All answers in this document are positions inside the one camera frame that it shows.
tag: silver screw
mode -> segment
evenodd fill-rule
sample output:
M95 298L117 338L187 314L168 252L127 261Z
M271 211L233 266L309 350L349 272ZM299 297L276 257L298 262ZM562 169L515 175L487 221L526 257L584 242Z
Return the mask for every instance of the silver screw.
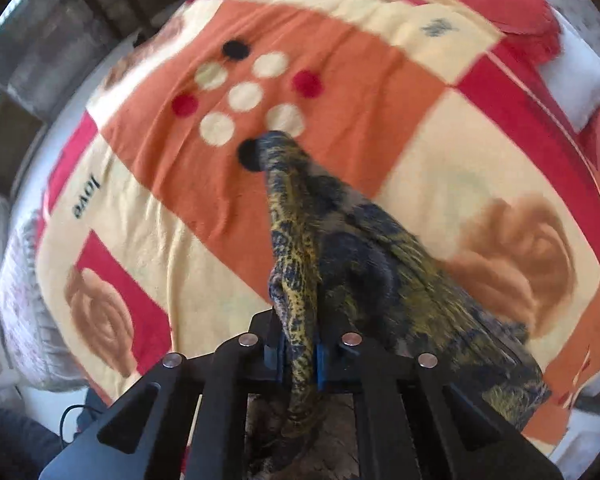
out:
M171 352L162 358L162 365L165 368L177 368L182 364L182 356L176 352Z
M342 342L347 346L358 346L362 343L362 336L357 332L347 332L342 336Z
M435 368L438 364L438 358L433 354L420 354L418 364L423 368Z
M244 333L238 338L238 343L240 343L240 346L253 346L257 342L258 336L252 334L251 332Z

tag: white circle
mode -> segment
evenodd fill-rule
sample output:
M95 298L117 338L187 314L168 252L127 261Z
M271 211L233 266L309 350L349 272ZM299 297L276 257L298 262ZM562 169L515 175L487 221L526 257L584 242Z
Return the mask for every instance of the white circle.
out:
M235 112L248 112L262 101L263 94L262 88L257 83L238 83L229 90L229 106Z
M222 86L227 77L228 73L221 64L210 61L198 67L193 79L201 90L215 90Z
M304 131L304 118L296 105L284 103L267 112L267 128L297 137Z
M253 63L253 75L256 77L278 77L286 72L289 60L283 52L263 54Z
M200 121L200 136L211 146L222 146L233 137L235 124L231 117L211 112Z

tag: blanket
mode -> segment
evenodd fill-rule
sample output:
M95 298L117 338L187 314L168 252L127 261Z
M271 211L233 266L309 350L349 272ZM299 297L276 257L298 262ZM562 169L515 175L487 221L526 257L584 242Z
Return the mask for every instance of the blanket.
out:
M170 350L212 352L276 303L271 200L240 163L273 130L352 190L340 212L364 198L393 222L345 215L347 229L400 228L362 259L408 262L383 308L427 306L385 318L385 343L445 352L430 327L483 320L458 355L514 344L533 387L482 392L497 408L510 403L493 388L517 388L532 408L507 416L549 454L600 371L600 188L535 69L456 0L191 0L112 70L50 177L36 257L100 394L115 400Z

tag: dark patterned fabric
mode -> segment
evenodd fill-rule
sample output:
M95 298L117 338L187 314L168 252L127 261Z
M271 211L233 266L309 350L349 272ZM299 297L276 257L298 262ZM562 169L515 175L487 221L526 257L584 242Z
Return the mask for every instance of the dark patterned fabric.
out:
M275 414L277 423L264 433L272 439L280 434L275 445L251 441L248 449L258 456L251 472L289 466L315 439L324 438L320 432L329 431L320 423L330 412L326 403L333 401L321 399L314 383L318 309L346 313L360 333L388 350L432 352L458 374L462 388L480 394L521 430L550 395L538 364L523 347L524 327L485 311L413 235L312 163L289 136L270 132L258 140L258 148L275 258L269 293L291 348L292 389L286 413L280 406L257 410ZM250 433L259 427L262 439L257 419L252 412ZM268 458L263 447L271 453ZM326 469L325 478L343 478Z

